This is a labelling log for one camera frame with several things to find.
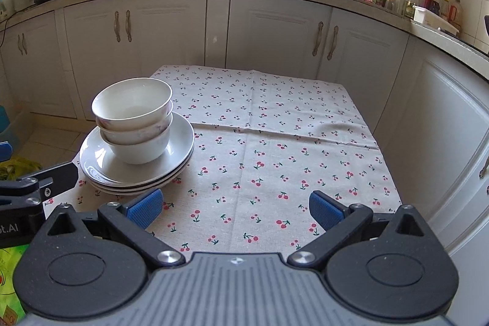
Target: cabinet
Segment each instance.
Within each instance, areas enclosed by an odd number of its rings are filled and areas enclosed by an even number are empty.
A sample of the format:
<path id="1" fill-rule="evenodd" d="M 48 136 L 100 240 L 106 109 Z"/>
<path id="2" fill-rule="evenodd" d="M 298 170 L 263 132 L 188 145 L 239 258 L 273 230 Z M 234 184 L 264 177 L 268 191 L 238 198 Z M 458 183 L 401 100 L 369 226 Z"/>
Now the cabinet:
<path id="1" fill-rule="evenodd" d="M 204 65 L 206 0 L 97 0 L 65 8 L 73 72 L 87 119 L 120 80 L 164 64 Z"/>
<path id="2" fill-rule="evenodd" d="M 334 9 L 317 78 L 345 87 L 374 131 L 403 59 L 409 34 Z"/>
<path id="3" fill-rule="evenodd" d="M 331 10 L 303 0 L 231 0 L 226 68 L 315 79 Z"/>
<path id="4" fill-rule="evenodd" d="M 64 80 L 54 12 L 9 28 L 0 52 L 17 100 L 32 112 L 76 117 Z"/>
<path id="5" fill-rule="evenodd" d="M 411 37 L 375 134 L 402 201 L 450 251 L 489 212 L 487 82 Z"/>

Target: triangular hole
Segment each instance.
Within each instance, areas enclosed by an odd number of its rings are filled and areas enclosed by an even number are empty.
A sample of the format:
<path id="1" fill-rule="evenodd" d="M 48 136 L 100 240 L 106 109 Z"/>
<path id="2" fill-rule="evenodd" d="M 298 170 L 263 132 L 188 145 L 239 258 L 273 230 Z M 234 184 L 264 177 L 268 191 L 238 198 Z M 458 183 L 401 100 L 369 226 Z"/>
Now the triangular hole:
<path id="1" fill-rule="evenodd" d="M 72 221 L 69 219 L 69 216 L 66 213 L 61 213 L 58 215 L 47 234 L 49 236 L 54 236 L 72 232 L 75 232 L 75 227 L 73 226 Z"/>
<path id="2" fill-rule="evenodd" d="M 396 232 L 403 235 L 424 236 L 424 233 L 421 231 L 421 228 L 417 224 L 416 220 L 410 214 L 403 215 L 403 219 L 401 220 Z"/>

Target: plate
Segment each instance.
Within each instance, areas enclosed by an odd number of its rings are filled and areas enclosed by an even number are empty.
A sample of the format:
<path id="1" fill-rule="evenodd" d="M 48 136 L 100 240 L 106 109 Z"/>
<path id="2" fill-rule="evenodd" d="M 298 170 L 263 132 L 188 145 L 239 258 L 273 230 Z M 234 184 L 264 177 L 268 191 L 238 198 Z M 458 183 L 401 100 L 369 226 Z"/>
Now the plate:
<path id="1" fill-rule="evenodd" d="M 182 115 L 173 112 L 170 129 L 170 140 L 159 158 L 143 165 L 129 165 L 116 158 L 97 126 L 83 141 L 80 167 L 87 177 L 104 187 L 143 188 L 175 170 L 194 148 L 194 129 Z"/>
<path id="2" fill-rule="evenodd" d="M 149 183 L 143 187 L 138 187 L 138 188 L 109 188 L 102 186 L 93 180 L 89 178 L 89 183 L 92 184 L 96 189 L 99 189 L 102 192 L 106 193 L 111 193 L 114 195 L 139 195 L 142 192 L 147 191 L 148 189 L 151 188 L 159 188 L 162 187 L 165 184 L 168 184 L 173 178 L 175 178 L 179 173 L 183 171 L 185 168 L 185 165 L 190 161 L 190 158 L 192 157 L 192 154 L 194 153 L 194 150 L 190 152 L 189 156 L 182 162 L 181 165 L 178 165 L 176 170 L 173 170 L 170 174 L 167 174 L 166 176 L 162 177 L 161 179 L 157 181 L 153 181 L 152 183 Z"/>

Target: tablecloth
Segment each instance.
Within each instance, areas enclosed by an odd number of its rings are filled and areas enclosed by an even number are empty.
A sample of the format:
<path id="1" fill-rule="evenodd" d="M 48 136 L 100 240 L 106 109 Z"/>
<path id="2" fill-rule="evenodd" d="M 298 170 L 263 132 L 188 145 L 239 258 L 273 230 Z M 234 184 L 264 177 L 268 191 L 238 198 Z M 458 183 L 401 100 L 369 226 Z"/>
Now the tablecloth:
<path id="1" fill-rule="evenodd" d="M 164 210 L 148 228 L 185 257 L 194 251 L 281 252 L 324 231 L 309 214 L 315 189 L 376 212 L 400 205 L 372 134 L 338 84 L 258 71 L 163 66 L 174 111 L 195 129 L 184 171 L 162 188 Z M 95 210 L 111 196 L 79 183 L 45 202 Z"/>

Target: stack of bowls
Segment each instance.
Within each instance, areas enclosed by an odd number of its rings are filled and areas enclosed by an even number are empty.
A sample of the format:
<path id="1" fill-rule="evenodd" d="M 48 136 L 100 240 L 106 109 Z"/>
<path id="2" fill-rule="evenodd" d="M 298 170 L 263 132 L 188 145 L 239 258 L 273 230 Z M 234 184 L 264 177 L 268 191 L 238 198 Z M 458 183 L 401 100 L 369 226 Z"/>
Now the stack of bowls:
<path id="1" fill-rule="evenodd" d="M 125 163 L 141 165 L 163 154 L 173 121 L 172 88 L 134 78 L 102 90 L 92 103 L 100 136 Z"/>

